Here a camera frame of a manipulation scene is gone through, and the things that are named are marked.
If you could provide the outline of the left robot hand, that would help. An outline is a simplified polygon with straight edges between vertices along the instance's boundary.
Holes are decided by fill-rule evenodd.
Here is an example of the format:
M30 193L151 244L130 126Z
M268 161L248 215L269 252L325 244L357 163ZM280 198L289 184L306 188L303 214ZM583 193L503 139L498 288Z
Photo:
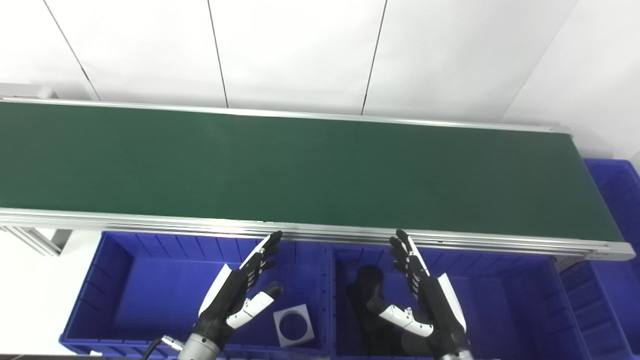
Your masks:
M277 230L261 240L237 269L224 265L208 292L211 303L199 313L192 329L201 344L214 344L222 350L235 330L281 296L284 287L279 281L271 282L252 297L247 296L261 274L277 264L269 257L278 252L281 239L282 231Z

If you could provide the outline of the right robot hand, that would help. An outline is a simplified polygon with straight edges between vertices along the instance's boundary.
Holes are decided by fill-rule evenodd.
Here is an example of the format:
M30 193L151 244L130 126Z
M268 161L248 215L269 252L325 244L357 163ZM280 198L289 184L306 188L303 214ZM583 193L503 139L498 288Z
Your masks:
M366 309L426 342L435 360L473 360L467 323L450 278L432 276L413 238L402 228L389 238L393 267L402 272L422 317L374 294Z

